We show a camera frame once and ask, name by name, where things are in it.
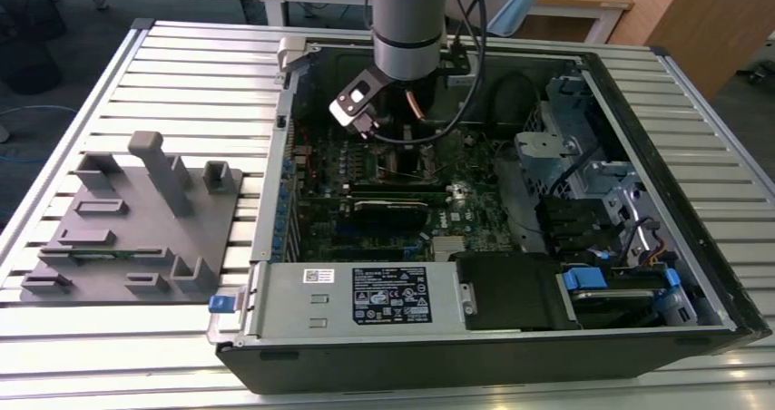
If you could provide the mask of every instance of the slotted aluminum table top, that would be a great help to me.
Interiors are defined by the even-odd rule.
[[[80,181],[83,151],[126,152],[135,130],[164,134],[187,166],[226,159],[247,177],[223,287],[247,279],[262,175],[281,86],[277,51],[290,35],[363,40],[351,31],[156,22],[134,29],[72,128],[0,236],[0,408],[293,405],[765,409],[775,406],[775,337],[723,356],[701,356],[622,381],[259,396],[220,365],[204,337],[204,306],[22,307],[20,282],[48,242]],[[610,68],[681,187],[751,297],[775,327],[775,188],[670,58],[639,47],[493,40],[493,45],[591,51]],[[232,331],[234,320],[220,327]]]

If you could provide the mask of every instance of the blue latch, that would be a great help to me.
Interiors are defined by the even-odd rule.
[[[562,279],[569,290],[605,289],[609,287],[601,268],[579,267],[563,272]]]
[[[671,288],[681,286],[681,276],[673,268],[665,270],[665,278],[667,278],[667,284]]]
[[[207,303],[210,313],[234,313],[236,310],[238,298],[228,295],[214,295]]]

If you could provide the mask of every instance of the black cable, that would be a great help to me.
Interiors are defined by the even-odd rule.
[[[462,0],[455,0],[458,2],[458,7],[461,8],[461,12],[465,13],[465,9],[463,9],[463,1]],[[474,35],[474,27],[471,26],[471,22],[469,21],[469,16],[466,14],[463,14],[463,23],[466,24],[466,29],[469,30],[469,33],[471,34],[471,41],[474,42],[474,48],[477,49],[477,51],[479,51],[481,47],[479,47],[479,40],[477,39],[477,36]]]
[[[630,229],[630,234],[627,235],[627,241],[622,246],[622,252],[619,253],[617,267],[622,267],[627,262],[627,254],[630,253],[630,247],[633,247],[633,241],[635,240],[635,235],[638,234],[638,228],[651,220],[653,217],[643,217],[642,219],[635,221],[635,225],[633,226],[633,229]]]
[[[479,0],[479,17],[481,17],[481,24],[482,27],[486,27],[487,24],[487,5],[485,4],[485,0]],[[382,136],[381,134],[375,133],[375,138],[382,141],[387,142],[389,144],[397,145],[417,145],[417,144],[427,144],[429,142],[434,142],[437,139],[445,137],[447,133],[450,133],[455,127],[455,125],[461,122],[463,117],[467,115],[469,109],[474,105],[474,94],[478,92],[479,87],[482,85],[482,79],[485,77],[485,55],[487,54],[487,31],[482,31],[482,40],[481,40],[481,49],[479,49],[479,60],[478,60],[478,68],[477,68],[477,76],[474,78],[474,84],[471,85],[471,89],[469,90],[469,95],[463,100],[463,107],[458,111],[458,114],[453,118],[453,120],[447,123],[447,126],[442,129],[439,133],[426,138],[419,138],[417,140],[394,140],[387,136]]]
[[[321,5],[321,6],[315,6],[315,5],[314,5],[314,4],[311,4],[310,2],[302,2],[302,3],[303,3],[306,6],[309,6],[310,8],[313,8],[313,9],[318,9],[318,10],[326,9],[326,8],[329,7],[329,5],[330,5],[330,4],[325,4],[325,5]]]
[[[477,2],[479,0],[473,0],[471,3],[469,4],[469,9],[463,12],[463,9],[461,10],[461,12],[463,12],[463,20],[461,21],[461,24],[458,25],[458,29],[455,30],[455,42],[459,43],[461,42],[461,35],[463,33],[463,25],[466,23],[466,19],[469,18],[469,16],[471,15],[471,12],[474,11],[474,6],[477,6]],[[482,32],[487,32],[487,26],[483,26],[481,28]]]
[[[347,6],[345,7],[345,10],[342,11],[342,14],[341,14],[341,15],[339,15],[339,17],[337,18],[337,20],[334,20],[334,21],[333,21],[333,23],[331,23],[331,24],[334,24],[334,23],[339,23],[339,21],[341,21],[341,20],[345,18],[345,15],[349,13],[349,11],[350,11],[350,5],[347,5]]]
[[[590,150],[587,150],[585,153],[582,153],[582,156],[579,156],[579,159],[577,159],[577,162],[574,162],[573,165],[569,167],[569,169],[559,175],[559,177],[555,180],[555,183],[553,183],[553,187],[549,189],[549,193],[546,195],[550,195],[550,196],[555,195],[555,191],[558,190],[562,182],[566,181],[573,176],[573,174],[577,172],[577,170],[579,170],[579,168],[582,168],[582,165],[586,164],[586,162],[590,160],[590,158],[595,154],[595,151],[598,151],[599,148],[601,148],[601,144],[598,143],[598,145],[595,147],[593,147]]]
[[[369,0],[363,0],[363,24],[366,25],[366,30],[373,28],[373,22],[369,19]]]

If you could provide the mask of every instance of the metal bracket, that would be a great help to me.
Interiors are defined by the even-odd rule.
[[[474,286],[471,286],[471,283],[461,284],[461,306],[463,307],[463,314],[467,317],[477,315],[477,299],[474,297]]]
[[[517,145],[521,153],[533,158],[557,159],[571,153],[562,136],[549,132],[518,133]]]
[[[305,36],[285,36],[281,40],[281,47],[278,47],[278,65],[281,72],[287,73],[295,70],[303,62],[301,59],[306,58],[309,54],[321,51],[321,47],[309,48],[307,37]]]

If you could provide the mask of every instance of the warning symbols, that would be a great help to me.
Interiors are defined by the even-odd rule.
[[[355,293],[355,304],[369,304],[369,292]]]
[[[426,268],[354,268],[353,320],[362,326],[433,322]]]

